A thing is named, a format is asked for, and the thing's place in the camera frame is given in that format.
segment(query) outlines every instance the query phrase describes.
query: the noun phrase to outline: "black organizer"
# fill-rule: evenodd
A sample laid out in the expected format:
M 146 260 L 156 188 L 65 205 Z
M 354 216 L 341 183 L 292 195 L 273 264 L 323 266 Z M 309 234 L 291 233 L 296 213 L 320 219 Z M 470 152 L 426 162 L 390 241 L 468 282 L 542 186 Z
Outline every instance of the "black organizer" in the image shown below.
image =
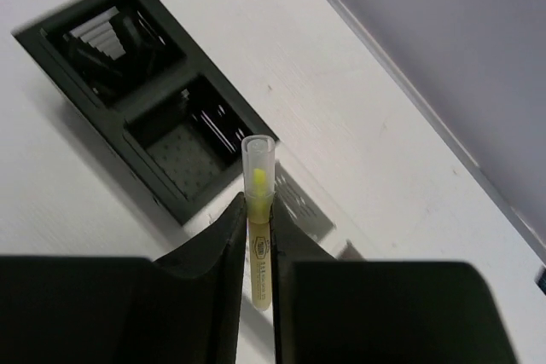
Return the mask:
M 15 34 L 179 223 L 276 136 L 159 0 L 78 0 Z

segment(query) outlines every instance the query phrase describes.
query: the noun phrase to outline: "empty compartment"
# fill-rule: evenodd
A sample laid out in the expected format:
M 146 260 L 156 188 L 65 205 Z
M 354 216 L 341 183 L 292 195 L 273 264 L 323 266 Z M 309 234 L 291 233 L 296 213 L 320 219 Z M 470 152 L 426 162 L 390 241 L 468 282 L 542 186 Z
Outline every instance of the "empty compartment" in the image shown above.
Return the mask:
M 107 105 L 184 57 L 137 0 L 110 0 L 47 39 Z
M 199 77 L 129 127 L 187 199 L 241 157 L 251 134 L 206 78 Z

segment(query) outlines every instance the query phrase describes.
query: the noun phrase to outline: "gray wall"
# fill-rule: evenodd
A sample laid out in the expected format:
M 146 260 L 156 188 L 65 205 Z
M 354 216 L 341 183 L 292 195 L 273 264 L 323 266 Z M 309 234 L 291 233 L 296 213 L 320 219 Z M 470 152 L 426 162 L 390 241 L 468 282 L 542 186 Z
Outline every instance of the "gray wall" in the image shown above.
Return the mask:
M 341 0 L 546 241 L 546 0 Z

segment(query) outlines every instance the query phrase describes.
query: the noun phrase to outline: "clear plastic cap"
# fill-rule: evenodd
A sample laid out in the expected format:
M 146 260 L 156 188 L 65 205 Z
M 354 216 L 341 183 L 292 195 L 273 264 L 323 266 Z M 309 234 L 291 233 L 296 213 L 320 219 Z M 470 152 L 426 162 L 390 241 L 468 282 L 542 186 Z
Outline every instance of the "clear plastic cap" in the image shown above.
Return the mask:
M 267 223 L 275 195 L 275 141 L 270 136 L 248 136 L 241 151 L 248 220 Z

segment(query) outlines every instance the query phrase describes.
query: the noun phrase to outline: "white tabletop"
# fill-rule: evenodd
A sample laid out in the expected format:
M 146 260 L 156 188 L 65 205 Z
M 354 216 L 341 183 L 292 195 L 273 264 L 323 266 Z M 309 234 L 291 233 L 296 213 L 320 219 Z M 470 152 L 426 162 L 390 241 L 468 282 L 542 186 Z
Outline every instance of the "white tabletop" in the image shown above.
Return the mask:
M 121 175 L 9 35 L 65 1 L 0 0 L 0 252 L 158 257 L 183 229 Z M 161 1 L 371 239 L 372 256 L 469 261 L 521 362 L 543 362 L 540 260 L 326 0 Z M 245 317 L 239 361 L 272 362 Z

